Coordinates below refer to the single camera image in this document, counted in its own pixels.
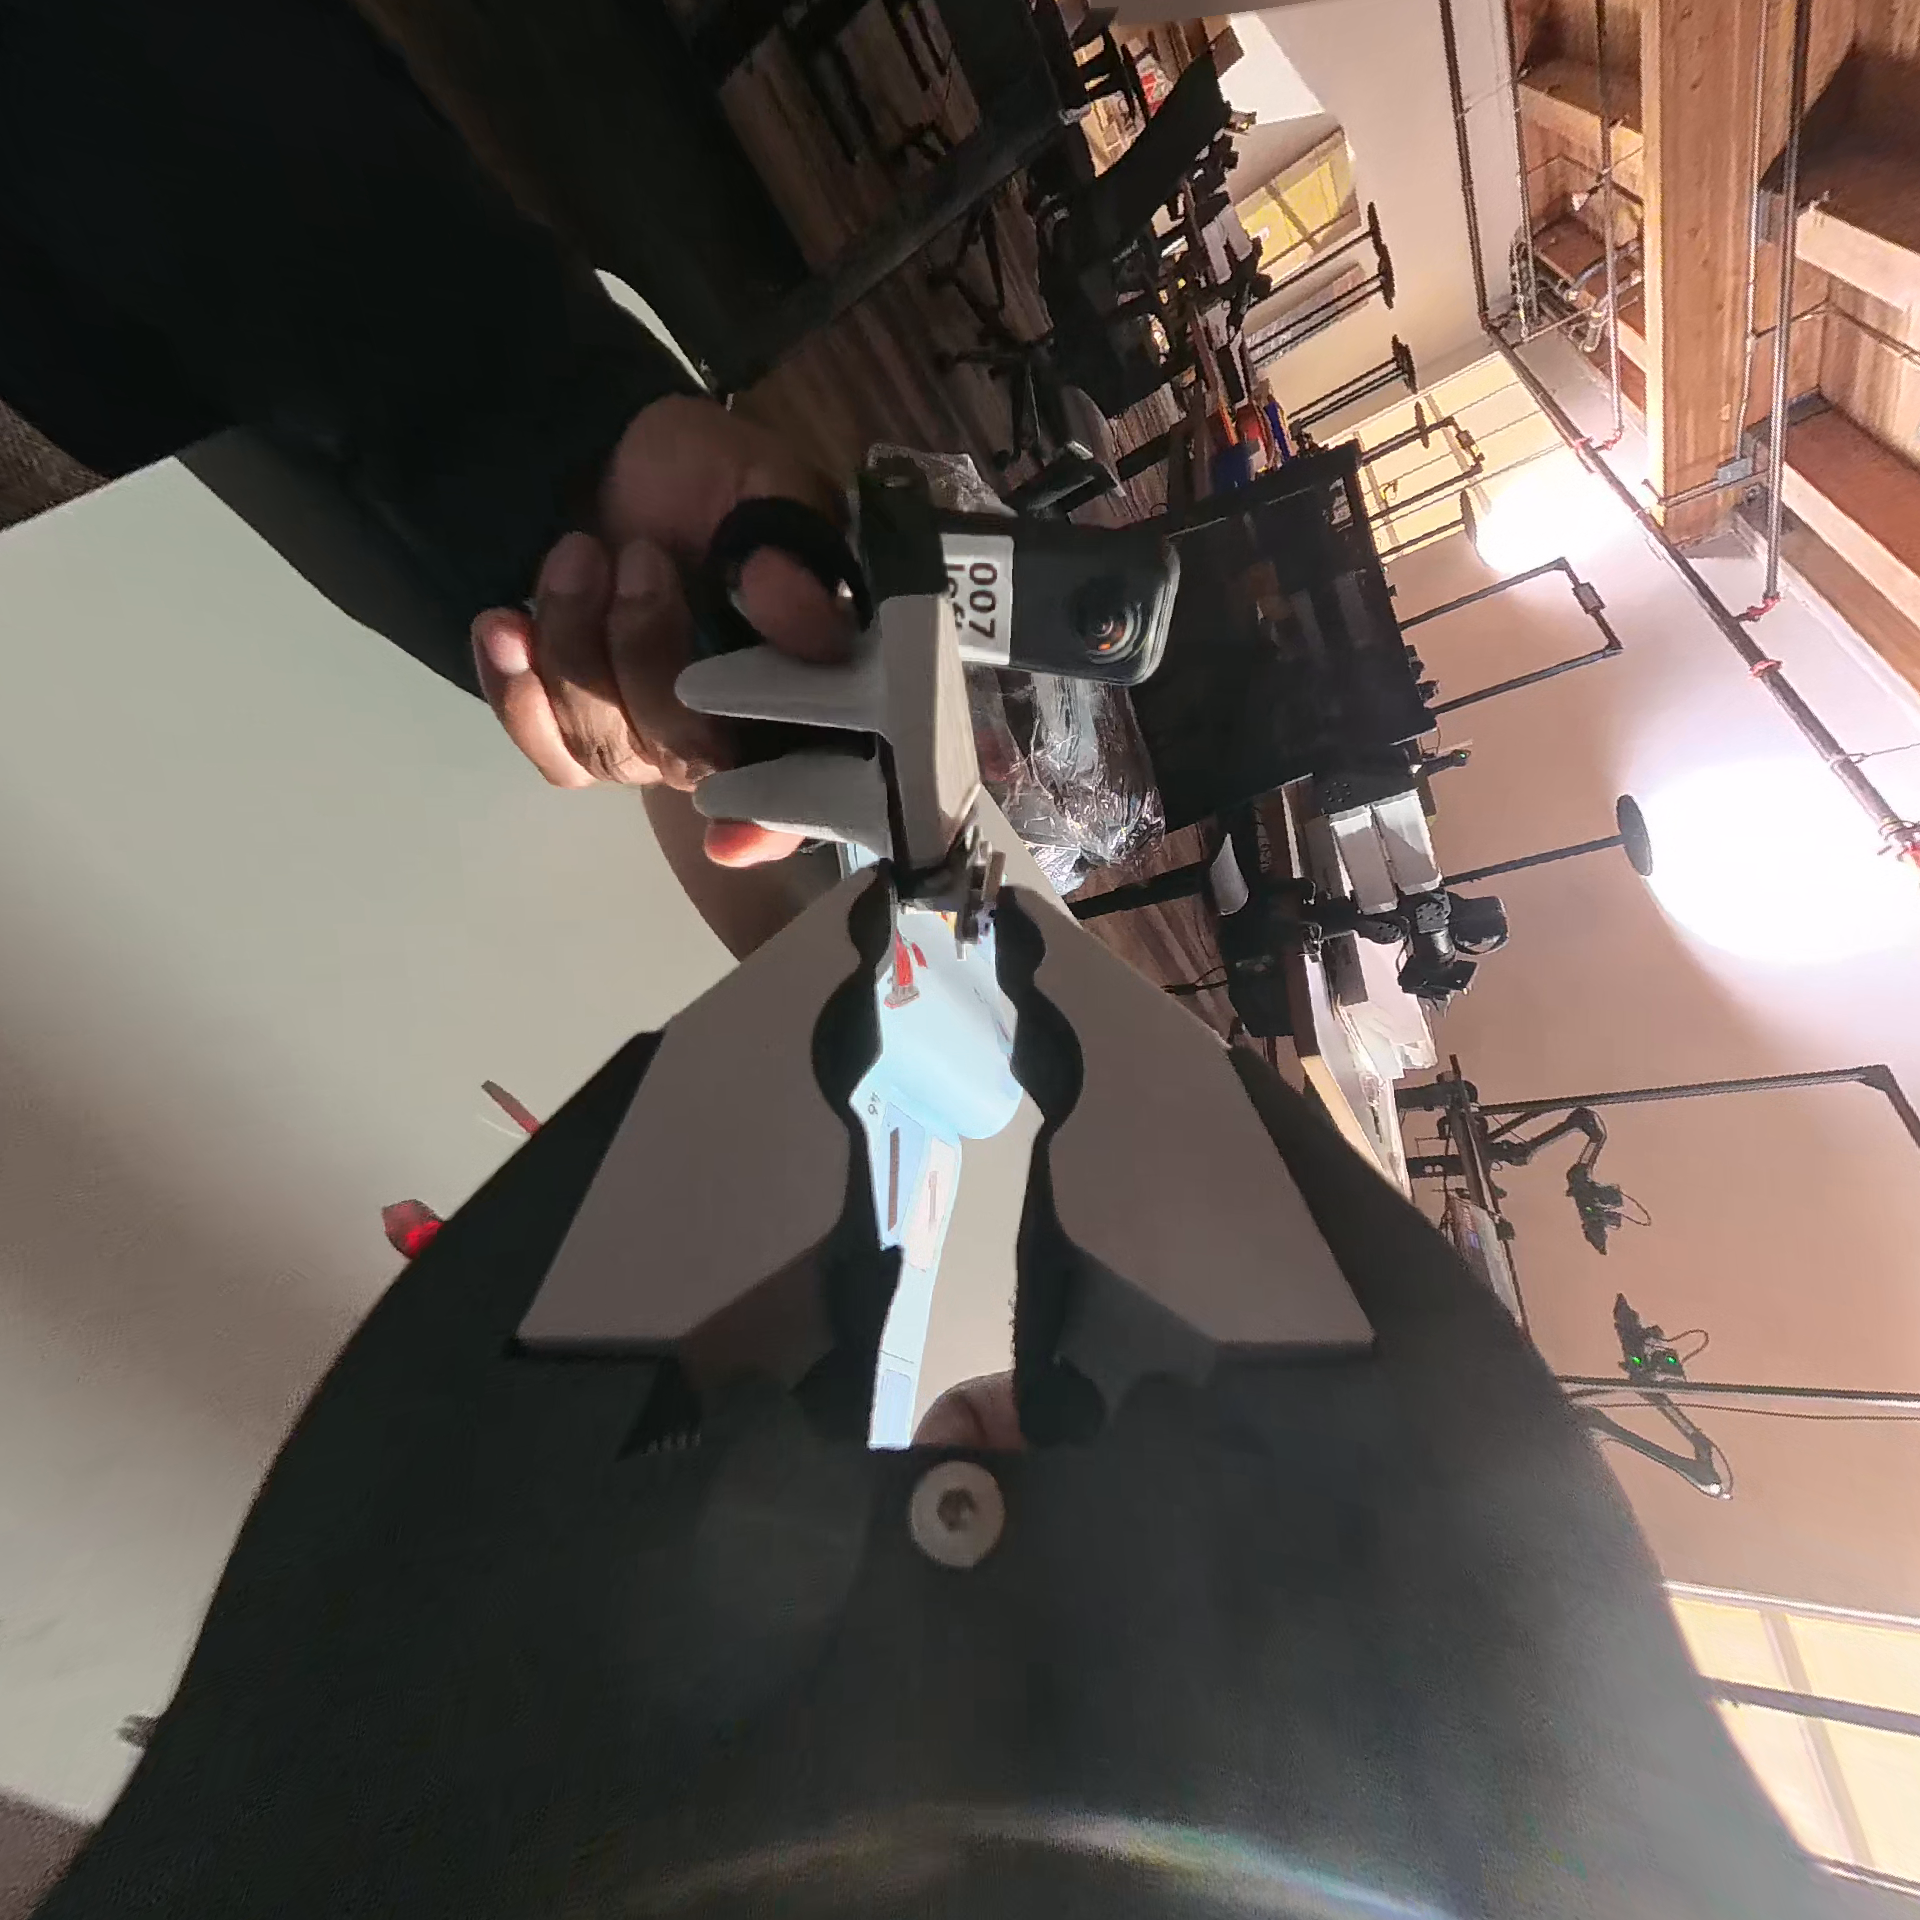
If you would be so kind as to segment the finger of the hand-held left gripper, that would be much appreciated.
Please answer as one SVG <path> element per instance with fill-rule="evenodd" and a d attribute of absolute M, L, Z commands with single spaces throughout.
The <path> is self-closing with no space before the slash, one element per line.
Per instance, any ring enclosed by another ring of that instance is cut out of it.
<path fill-rule="evenodd" d="M 941 884 L 943 899 L 953 884 L 947 875 L 971 848 L 1000 850 L 1000 818 L 975 751 L 966 671 L 958 651 L 958 627 L 951 602 L 934 602 L 933 615 L 933 680 L 929 680 L 929 790 L 933 810 L 945 832 Z"/>
<path fill-rule="evenodd" d="M 928 752 L 934 602 L 896 604 L 896 870 L 910 899 L 943 899 Z"/>

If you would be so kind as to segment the light blue instruction booklet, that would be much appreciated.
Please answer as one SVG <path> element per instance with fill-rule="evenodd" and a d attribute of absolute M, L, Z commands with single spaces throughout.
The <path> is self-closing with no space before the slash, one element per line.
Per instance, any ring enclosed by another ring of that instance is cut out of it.
<path fill-rule="evenodd" d="M 880 1044 L 853 1091 L 878 1243 L 897 1255 L 870 1392 L 867 1442 L 905 1449 L 915 1428 L 928 1320 L 963 1147 L 997 1138 L 1017 1115 L 1017 1019 L 997 972 L 994 938 L 960 946 L 953 919 L 901 905 L 874 970 Z"/>

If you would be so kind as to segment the light wooden table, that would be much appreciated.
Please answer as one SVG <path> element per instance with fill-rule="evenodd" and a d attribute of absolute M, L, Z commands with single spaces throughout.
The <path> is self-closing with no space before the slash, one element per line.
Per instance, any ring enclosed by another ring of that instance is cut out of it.
<path fill-rule="evenodd" d="M 1320 939 L 1302 961 L 1304 1010 L 1294 1016 L 1294 1048 L 1342 1142 L 1411 1198 L 1399 1092 L 1430 1083 L 1442 1056 L 1434 1016 L 1402 993 L 1399 972 L 1399 946 L 1351 934 Z"/>

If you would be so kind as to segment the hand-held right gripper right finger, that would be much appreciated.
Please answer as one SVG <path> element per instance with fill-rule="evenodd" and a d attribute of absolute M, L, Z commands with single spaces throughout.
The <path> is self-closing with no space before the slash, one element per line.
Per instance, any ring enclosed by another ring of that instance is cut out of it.
<path fill-rule="evenodd" d="M 1015 1392 L 1126 1396 L 1376 1345 L 1229 1050 L 1055 903 L 997 899 L 1015 1079 L 1040 1111 Z"/>

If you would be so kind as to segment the grey desk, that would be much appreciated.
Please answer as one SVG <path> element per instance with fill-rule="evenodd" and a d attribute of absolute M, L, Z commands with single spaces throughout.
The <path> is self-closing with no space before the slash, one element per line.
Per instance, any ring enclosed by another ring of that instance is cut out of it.
<path fill-rule="evenodd" d="M 83 1830 L 399 1268 L 832 883 L 565 795 L 281 552 L 245 442 L 3 530 L 3 1819 Z"/>

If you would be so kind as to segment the bright window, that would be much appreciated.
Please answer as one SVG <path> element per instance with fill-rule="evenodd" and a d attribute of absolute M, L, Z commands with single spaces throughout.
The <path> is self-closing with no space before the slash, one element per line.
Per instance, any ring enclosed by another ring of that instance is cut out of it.
<path fill-rule="evenodd" d="M 1841 1881 L 1918 1896 L 1918 1620 L 1673 1582 L 1720 1724 L 1793 1840 Z"/>

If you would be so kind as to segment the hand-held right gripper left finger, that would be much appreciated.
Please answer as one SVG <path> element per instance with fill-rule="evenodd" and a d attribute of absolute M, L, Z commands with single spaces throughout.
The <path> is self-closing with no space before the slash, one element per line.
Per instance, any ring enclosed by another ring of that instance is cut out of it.
<path fill-rule="evenodd" d="M 893 935 L 857 872 L 658 1034 L 515 1342 L 539 1356 L 803 1374 L 832 1348 L 821 1257 L 847 1217 L 857 1122 L 815 1038 L 834 995 L 873 1017 Z"/>

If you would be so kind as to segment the person's left hand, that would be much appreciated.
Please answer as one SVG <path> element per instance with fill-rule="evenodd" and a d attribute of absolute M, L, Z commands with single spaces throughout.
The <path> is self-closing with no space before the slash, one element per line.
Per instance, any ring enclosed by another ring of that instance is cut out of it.
<path fill-rule="evenodd" d="M 541 779 L 690 795 L 731 766 L 729 730 L 677 692 L 694 642 L 685 580 L 720 522 L 765 497 L 846 518 L 835 476 L 713 400 L 664 396 L 622 428 L 582 526 L 543 555 L 533 607 L 471 625 L 485 700 Z"/>

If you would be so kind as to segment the black pipe frame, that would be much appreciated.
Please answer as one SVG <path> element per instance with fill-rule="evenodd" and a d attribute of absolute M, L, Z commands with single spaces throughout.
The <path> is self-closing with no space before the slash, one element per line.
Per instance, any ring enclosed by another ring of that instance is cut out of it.
<path fill-rule="evenodd" d="M 1535 585 L 1544 579 L 1561 579 L 1568 585 L 1577 610 L 1593 625 L 1594 633 L 1600 636 L 1600 648 L 1594 648 L 1594 649 L 1591 649 L 1581 656 L 1571 656 L 1571 658 L 1566 658 L 1566 662 L 1553 662 L 1553 663 L 1535 668 L 1527 675 L 1517 675 L 1513 680 L 1502 680 L 1493 687 L 1463 692 L 1453 700 L 1438 700 L 1438 703 L 1427 700 L 1426 707 L 1434 719 L 1449 715 L 1449 713 L 1461 713 L 1464 708 L 1488 705 L 1493 700 L 1502 700 L 1502 698 L 1505 698 L 1510 692 L 1517 692 L 1517 691 L 1525 691 L 1525 688 L 1542 687 L 1547 681 L 1561 680 L 1561 678 L 1571 675 L 1577 671 L 1583 671 L 1583 668 L 1591 668 L 1591 665 L 1602 665 L 1602 663 L 1613 662 L 1623 654 L 1623 642 L 1619 642 L 1613 625 L 1608 623 L 1608 615 L 1606 615 L 1606 609 L 1600 599 L 1598 587 L 1593 587 L 1593 584 L 1583 580 L 1574 571 L 1574 567 L 1568 558 L 1552 558 L 1552 561 L 1539 562 L 1535 567 L 1525 567 L 1517 575 L 1504 576 L 1504 579 L 1498 579 L 1495 584 L 1488 584 L 1488 585 L 1482 585 L 1474 593 L 1464 593 L 1455 599 L 1449 599 L 1446 604 L 1439 604 L 1434 609 L 1426 609 L 1418 615 L 1405 617 L 1401 623 L 1401 633 L 1407 636 L 1407 633 L 1411 633 L 1411 632 L 1416 632 L 1416 630 L 1421 630 L 1421 627 L 1426 627 L 1426 625 L 1430 625 L 1439 617 L 1450 617 L 1453 614 L 1478 609 L 1478 607 L 1496 599 L 1504 593 L 1513 593 L 1513 590 L 1525 587 L 1525 585 Z"/>
<path fill-rule="evenodd" d="M 1602 1110 L 1635 1110 L 1702 1097 L 1757 1097 L 1768 1092 L 1800 1092 L 1815 1089 L 1864 1089 L 1866 1092 L 1877 1092 L 1890 1106 L 1905 1138 L 1912 1146 L 1918 1146 L 1918 1110 L 1909 1099 L 1895 1072 L 1883 1063 L 1810 1072 L 1729 1076 L 1658 1089 L 1619 1089 L 1602 1092 L 1547 1096 L 1535 1099 L 1493 1103 L 1480 1097 L 1474 1103 L 1474 1106 L 1478 1113 L 1489 1115 L 1495 1120 L 1528 1120 L 1571 1110 L 1589 1110 L 1598 1113 Z"/>

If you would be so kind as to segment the black mesh panel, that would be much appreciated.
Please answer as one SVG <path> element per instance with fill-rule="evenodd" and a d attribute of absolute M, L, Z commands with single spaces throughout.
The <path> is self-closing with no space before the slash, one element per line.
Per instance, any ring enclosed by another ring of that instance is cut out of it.
<path fill-rule="evenodd" d="M 1173 515 L 1163 662 L 1130 691 L 1168 832 L 1302 778 L 1401 774 L 1434 732 L 1359 488 L 1312 450 Z"/>

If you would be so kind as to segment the wall pipe with red clamps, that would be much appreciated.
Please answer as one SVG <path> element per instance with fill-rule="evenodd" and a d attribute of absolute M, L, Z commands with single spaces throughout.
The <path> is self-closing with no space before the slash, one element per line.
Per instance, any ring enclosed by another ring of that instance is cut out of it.
<path fill-rule="evenodd" d="M 1464 104 L 1464 87 L 1461 75 L 1455 15 L 1450 3 L 1438 6 L 1439 34 L 1446 64 L 1446 102 L 1450 111 L 1455 176 L 1466 226 L 1466 247 L 1471 263 L 1471 289 L 1477 303 L 1478 330 L 1495 348 L 1504 366 L 1517 378 L 1525 396 L 1528 396 L 1537 411 L 1547 419 L 1561 448 L 1574 464 L 1606 494 L 1635 526 L 1649 552 L 1669 567 L 1678 584 L 1691 595 L 1699 614 L 1709 619 L 1713 632 L 1733 648 L 1741 662 L 1745 678 L 1755 681 L 1768 700 L 1783 711 L 1791 730 L 1806 742 L 1815 759 L 1847 794 L 1848 803 L 1872 823 L 1878 838 L 1878 854 L 1895 866 L 1918 875 L 1918 826 L 1897 815 L 1886 795 L 1864 775 L 1858 759 L 1848 759 L 1835 735 L 1816 719 L 1815 708 L 1803 700 L 1798 688 L 1786 680 L 1778 658 L 1767 656 L 1755 638 L 1755 623 L 1741 619 L 1735 610 L 1715 596 L 1713 587 L 1697 575 L 1681 548 L 1669 539 L 1649 511 L 1645 511 L 1627 483 L 1606 464 L 1600 447 L 1581 435 L 1559 402 L 1559 398 L 1537 380 L 1525 354 L 1504 336 L 1498 321 L 1489 307 L 1489 281 L 1480 244 L 1478 192 L 1471 168 L 1471 132 L 1469 107 Z"/>

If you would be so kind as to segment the robot arm with grey gripper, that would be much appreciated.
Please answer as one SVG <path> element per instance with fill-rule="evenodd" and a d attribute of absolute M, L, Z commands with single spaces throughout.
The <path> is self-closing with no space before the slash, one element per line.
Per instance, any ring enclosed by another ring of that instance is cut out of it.
<path fill-rule="evenodd" d="M 1319 943 L 1390 950 L 1405 998 L 1442 1012 L 1505 946 L 1504 900 L 1442 879 L 1418 779 L 1309 779 L 1304 846 L 1302 921 Z"/>

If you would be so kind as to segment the person's left forearm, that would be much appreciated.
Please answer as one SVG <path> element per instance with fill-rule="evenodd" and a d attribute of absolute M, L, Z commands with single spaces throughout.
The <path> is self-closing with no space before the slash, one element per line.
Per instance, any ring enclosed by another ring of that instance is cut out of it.
<path fill-rule="evenodd" d="M 2 6 L 2 392 L 113 480 L 232 431 L 321 473 L 478 695 L 622 433 L 694 386 L 351 6 Z"/>

